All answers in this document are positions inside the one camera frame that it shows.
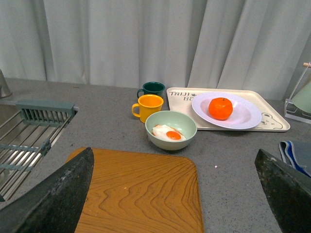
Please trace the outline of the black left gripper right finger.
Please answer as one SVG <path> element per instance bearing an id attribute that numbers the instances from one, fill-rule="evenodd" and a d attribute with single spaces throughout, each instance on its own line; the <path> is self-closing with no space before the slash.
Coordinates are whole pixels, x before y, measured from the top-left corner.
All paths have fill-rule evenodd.
<path id="1" fill-rule="evenodd" d="M 311 179 L 260 149 L 255 166 L 269 206 L 284 233 L 311 231 Z"/>

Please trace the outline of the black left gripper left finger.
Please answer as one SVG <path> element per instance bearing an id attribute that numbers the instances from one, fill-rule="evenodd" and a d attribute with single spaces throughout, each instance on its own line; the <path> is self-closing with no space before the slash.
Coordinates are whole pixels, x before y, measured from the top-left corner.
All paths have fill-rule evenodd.
<path id="1" fill-rule="evenodd" d="M 2 233 L 73 233 L 80 219 L 94 168 L 86 148 L 0 211 Z"/>

